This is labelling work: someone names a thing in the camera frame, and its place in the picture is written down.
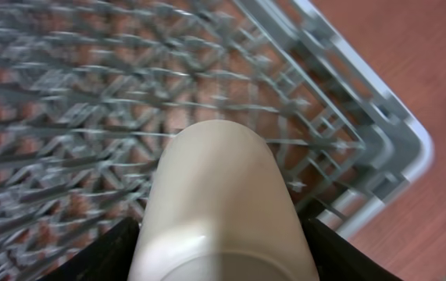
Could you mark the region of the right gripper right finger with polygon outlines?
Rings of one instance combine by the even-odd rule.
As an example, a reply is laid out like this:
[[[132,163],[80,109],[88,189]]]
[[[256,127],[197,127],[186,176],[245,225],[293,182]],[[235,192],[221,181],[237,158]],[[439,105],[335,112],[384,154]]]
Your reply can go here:
[[[301,222],[320,280],[401,281],[318,219]]]

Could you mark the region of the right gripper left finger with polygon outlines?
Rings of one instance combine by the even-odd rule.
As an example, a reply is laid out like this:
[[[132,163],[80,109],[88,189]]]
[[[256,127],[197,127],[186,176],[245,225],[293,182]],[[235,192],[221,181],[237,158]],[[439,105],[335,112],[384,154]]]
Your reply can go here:
[[[39,281],[126,281],[139,233],[127,217]]]

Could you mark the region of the white cup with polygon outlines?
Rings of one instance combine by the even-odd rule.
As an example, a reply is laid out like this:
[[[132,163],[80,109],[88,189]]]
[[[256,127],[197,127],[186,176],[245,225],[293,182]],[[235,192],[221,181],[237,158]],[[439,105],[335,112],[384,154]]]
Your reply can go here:
[[[265,141],[225,120],[166,147],[128,274],[131,280],[316,280],[284,179]]]

